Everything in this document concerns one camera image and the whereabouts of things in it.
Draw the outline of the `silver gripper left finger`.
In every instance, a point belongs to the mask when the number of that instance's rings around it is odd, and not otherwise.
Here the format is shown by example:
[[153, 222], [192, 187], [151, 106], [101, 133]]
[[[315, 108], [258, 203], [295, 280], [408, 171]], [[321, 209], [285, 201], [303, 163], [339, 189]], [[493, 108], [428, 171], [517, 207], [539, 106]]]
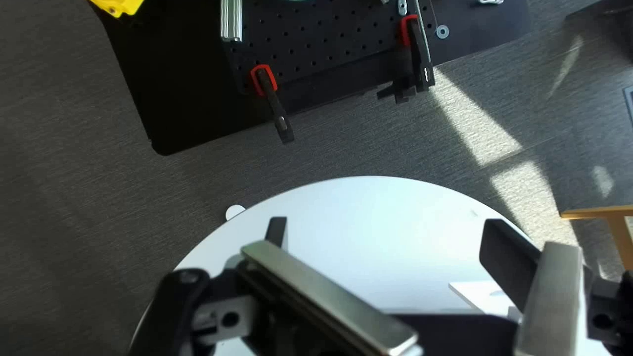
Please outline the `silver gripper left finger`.
[[420, 356], [420, 337], [311, 266], [270, 242], [242, 250], [244, 260], [295, 303], [309, 321], [359, 356]]

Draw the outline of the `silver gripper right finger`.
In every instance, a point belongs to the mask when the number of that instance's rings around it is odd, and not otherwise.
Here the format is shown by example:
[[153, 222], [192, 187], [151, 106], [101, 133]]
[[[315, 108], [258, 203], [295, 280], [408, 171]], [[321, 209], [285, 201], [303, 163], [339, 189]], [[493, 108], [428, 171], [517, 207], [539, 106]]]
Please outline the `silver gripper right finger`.
[[515, 356], [576, 356], [584, 331], [582, 313], [582, 252], [549, 242], [517, 333]]

